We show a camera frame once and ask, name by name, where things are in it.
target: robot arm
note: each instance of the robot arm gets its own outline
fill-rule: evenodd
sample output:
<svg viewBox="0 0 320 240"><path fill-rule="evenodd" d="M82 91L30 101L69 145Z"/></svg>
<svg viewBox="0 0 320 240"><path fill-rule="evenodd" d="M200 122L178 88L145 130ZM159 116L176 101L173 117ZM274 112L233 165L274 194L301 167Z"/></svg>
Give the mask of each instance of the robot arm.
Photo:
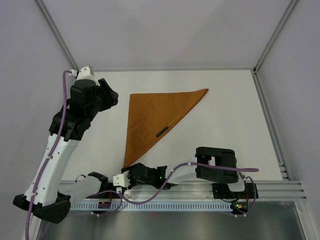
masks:
<svg viewBox="0 0 320 240"><path fill-rule="evenodd" d="M33 193L34 184L57 138L62 110L52 119L47 148L34 180L24 194L15 196L13 200L14 205L27 211L31 197L34 196L33 215L52 223L61 222L73 204L108 188L108 178L96 172L69 187L59 189L59 184L73 151L91 126L91 121L98 112L115 106L118 103L118 94L104 79L96 81L91 68L86 66L79 71L74 85L71 86L67 103L69 108L66 110L58 145L45 166L36 193Z"/></svg>
<svg viewBox="0 0 320 240"><path fill-rule="evenodd" d="M211 161L212 158L214 158L215 166L237 167L237 159L233 150L202 146L196 149L195 156L191 157L188 161L176 165L150 168L141 163L137 163L123 168L121 170L122 174L113 177L113 185L115 187L128 189L136 185L152 185L156 189L159 189L166 182L163 189L168 190L183 181L197 178L215 183L228 184L228 188L232 192L243 192L245 190L245 184L236 171L212 169L196 165L209 165L209 161ZM174 171L174 169L181 164L184 165ZM167 180L169 174L173 171L174 174Z"/></svg>

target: orange cloth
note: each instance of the orange cloth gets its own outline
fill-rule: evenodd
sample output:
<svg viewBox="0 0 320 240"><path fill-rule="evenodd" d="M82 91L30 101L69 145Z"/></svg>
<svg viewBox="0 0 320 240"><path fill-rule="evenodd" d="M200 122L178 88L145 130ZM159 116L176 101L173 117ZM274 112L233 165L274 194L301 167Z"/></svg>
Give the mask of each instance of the orange cloth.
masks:
<svg viewBox="0 0 320 240"><path fill-rule="evenodd" d="M133 164L162 139L197 105L208 90L131 94L123 167ZM157 133L179 115L161 136L156 137Z"/></svg>

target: white table surface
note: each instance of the white table surface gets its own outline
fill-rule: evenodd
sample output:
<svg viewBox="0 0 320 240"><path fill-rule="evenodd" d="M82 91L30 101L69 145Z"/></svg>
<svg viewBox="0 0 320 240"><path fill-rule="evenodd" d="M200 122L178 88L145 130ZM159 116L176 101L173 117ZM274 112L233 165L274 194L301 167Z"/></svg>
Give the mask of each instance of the white table surface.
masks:
<svg viewBox="0 0 320 240"><path fill-rule="evenodd" d="M235 151L237 167L258 168L254 180L282 180L249 70L96 72L119 94L118 104L100 112L66 167L62 180L98 172L112 177L123 166L130 94L191 92L204 98L137 163L156 168L189 159L205 146Z"/></svg>

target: white wall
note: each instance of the white wall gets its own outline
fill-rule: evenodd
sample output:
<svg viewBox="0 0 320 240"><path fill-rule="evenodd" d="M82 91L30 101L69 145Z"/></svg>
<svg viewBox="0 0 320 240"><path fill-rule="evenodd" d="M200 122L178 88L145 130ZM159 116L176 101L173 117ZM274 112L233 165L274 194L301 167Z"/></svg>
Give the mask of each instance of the white wall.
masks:
<svg viewBox="0 0 320 240"><path fill-rule="evenodd" d="M43 0L79 65L252 68L290 0Z"/></svg>
<svg viewBox="0 0 320 240"><path fill-rule="evenodd" d="M301 0L260 77L285 161L301 180L320 226L320 1Z"/></svg>
<svg viewBox="0 0 320 240"><path fill-rule="evenodd" d="M0 33L0 239L15 240L27 214L12 201L36 174L70 67L32 0L1 3Z"/></svg>

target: metal floor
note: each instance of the metal floor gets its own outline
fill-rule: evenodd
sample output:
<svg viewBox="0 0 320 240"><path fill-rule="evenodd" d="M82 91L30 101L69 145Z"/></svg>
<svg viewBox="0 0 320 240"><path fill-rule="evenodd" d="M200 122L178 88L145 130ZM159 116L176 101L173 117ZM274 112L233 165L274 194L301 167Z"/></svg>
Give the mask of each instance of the metal floor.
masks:
<svg viewBox="0 0 320 240"><path fill-rule="evenodd" d="M293 205L257 202L245 218L221 212L122 211L51 224L45 240L305 240ZM46 222L40 226L42 239Z"/></svg>

